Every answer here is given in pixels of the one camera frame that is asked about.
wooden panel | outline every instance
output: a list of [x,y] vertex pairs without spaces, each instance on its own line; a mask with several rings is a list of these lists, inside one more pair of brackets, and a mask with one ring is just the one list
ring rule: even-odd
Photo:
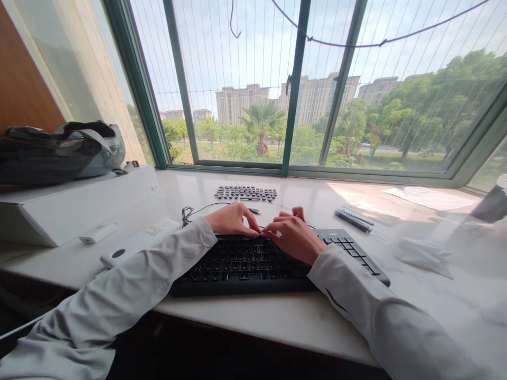
[[12,125],[52,132],[65,123],[2,2],[0,57],[0,134]]

hand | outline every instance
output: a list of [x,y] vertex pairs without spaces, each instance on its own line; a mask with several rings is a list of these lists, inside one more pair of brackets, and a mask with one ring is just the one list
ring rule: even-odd
[[[243,217],[248,220],[250,228],[243,224]],[[204,217],[214,233],[244,235],[257,238],[260,233],[259,225],[254,214],[244,203],[233,202]]]
[[[281,232],[281,237],[277,235],[277,231]],[[280,212],[280,215],[262,230],[262,235],[273,240],[295,259],[309,265],[313,265],[327,247],[306,224],[302,207],[294,207],[292,215]]]

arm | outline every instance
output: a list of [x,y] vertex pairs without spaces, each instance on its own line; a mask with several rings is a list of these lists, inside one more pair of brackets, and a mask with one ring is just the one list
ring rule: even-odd
[[19,339],[0,362],[0,379],[105,378],[115,356],[108,346],[204,256],[217,242],[214,232],[255,238],[259,231],[254,215],[235,202],[135,254],[62,301]]
[[280,213],[263,234],[312,265],[310,280],[368,341],[392,378],[500,378],[468,357],[430,315],[398,298],[343,249],[320,241],[304,222],[302,208],[295,207],[293,214]]

sky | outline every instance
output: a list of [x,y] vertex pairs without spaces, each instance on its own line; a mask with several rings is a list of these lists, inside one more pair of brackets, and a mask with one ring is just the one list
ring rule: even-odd
[[[445,20],[480,0],[370,0],[358,44],[380,43]],[[216,117],[216,91],[258,83],[278,98],[292,73],[296,29],[270,0],[173,0],[191,108],[207,108]],[[277,0],[296,23],[299,1]],[[159,110],[182,109],[162,0],[131,0],[139,38]],[[346,43],[353,0],[312,0],[307,34],[319,40]],[[507,2],[483,6],[430,31],[382,47],[356,49],[349,75],[360,83],[437,71],[471,50],[507,51]],[[302,75],[326,78],[338,72],[344,48],[306,42]],[[119,59],[113,58],[115,66]],[[126,82],[122,83],[124,91]]]

pen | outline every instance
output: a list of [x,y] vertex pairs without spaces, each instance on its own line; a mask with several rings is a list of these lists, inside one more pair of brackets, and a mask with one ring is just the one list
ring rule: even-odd
[[364,222],[364,223],[366,223],[366,224],[369,224],[369,225],[375,225],[375,223],[370,222],[370,221],[367,221],[366,219],[360,218],[360,217],[358,217],[357,215],[354,215],[354,214],[352,214],[352,213],[348,212],[348,211],[347,211],[347,210],[345,210],[344,208],[342,208],[342,213],[347,214],[347,215],[349,215],[349,216],[351,216],[351,217],[354,217],[354,218],[356,218],[357,220],[360,220],[361,222]]
[[347,223],[349,224],[352,224],[354,227],[360,229],[362,232],[365,232],[365,233],[370,233],[372,231],[372,229],[370,227],[368,227],[367,225],[343,214],[341,211],[339,210],[335,210],[334,214],[339,217],[340,219],[343,219],[345,220]]

